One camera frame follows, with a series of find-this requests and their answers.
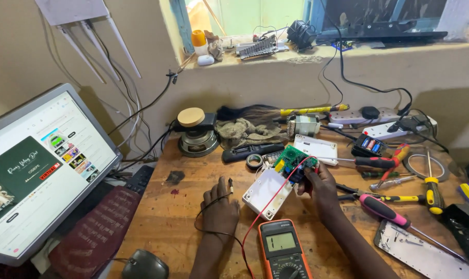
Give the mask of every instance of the hand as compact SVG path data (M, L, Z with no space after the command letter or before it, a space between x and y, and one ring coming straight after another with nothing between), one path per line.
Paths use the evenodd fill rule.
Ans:
M204 210L211 201L227 195L224 177L219 178L219 183L214 185L211 190L204 193L204 201L200 204L200 208ZM232 200L231 203L228 198L222 198L219 201L211 204L202 212L202 229L213 232L225 232L234 235L236 226L239 220L239 203L237 200ZM217 234L226 244L230 236L225 234Z
M338 202L336 181L324 164L319 164L318 172L304 168L306 178L298 186L297 194L309 193L321 220L343 213Z

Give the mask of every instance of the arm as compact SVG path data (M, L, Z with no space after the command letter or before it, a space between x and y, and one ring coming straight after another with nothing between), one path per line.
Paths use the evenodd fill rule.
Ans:
M234 235L239 219L239 204L237 200L231 203L228 198L222 198L212 205L213 200L227 194L224 178L212 190L204 193L204 201L200 204L202 210L202 230L225 232ZM190 279L219 278L219 263L232 236L204 232L198 245L195 262L191 269Z
M320 164L318 174L312 172L310 168L306 168L305 173L311 185L307 187L299 185L298 194L311 192L321 222L343 249L357 275L365 279L399 279L341 210L336 193L336 181L325 165Z

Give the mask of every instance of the circuit board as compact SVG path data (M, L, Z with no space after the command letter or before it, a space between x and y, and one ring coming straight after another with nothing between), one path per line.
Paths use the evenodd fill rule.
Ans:
M295 169L302 160L307 158L308 155L302 151L288 145L279 158L275 161L273 168L275 171L281 173L285 178ZM317 165L318 160L316 158L309 158L303 162L298 170L296 170L290 177L289 181L293 183L300 183L304 178L304 168L312 167Z

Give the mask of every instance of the yellow screwdriver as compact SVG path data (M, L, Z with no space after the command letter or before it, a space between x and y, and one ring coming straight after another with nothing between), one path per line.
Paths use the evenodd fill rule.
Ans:
M443 213L445 208L445 202L443 200L442 194L438 189L438 179L433 177L431 173L431 157L429 154L428 148L428 168L429 168L429 177L424 179L424 182L428 186L428 191L426 193L426 201L428 202L429 211L433 214Z

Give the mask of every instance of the person's left hand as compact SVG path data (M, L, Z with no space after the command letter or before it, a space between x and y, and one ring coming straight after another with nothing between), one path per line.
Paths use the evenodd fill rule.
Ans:
M200 204L201 209L203 210L211 201L227 194L224 177L220 177L219 183L204 193L204 200ZM237 200L232 200L230 203L227 197L222 198L208 206L202 212L202 216L203 230L234 235L239 220L239 203ZM223 244L226 244L230 239L230 236L225 234L217 235L221 238Z

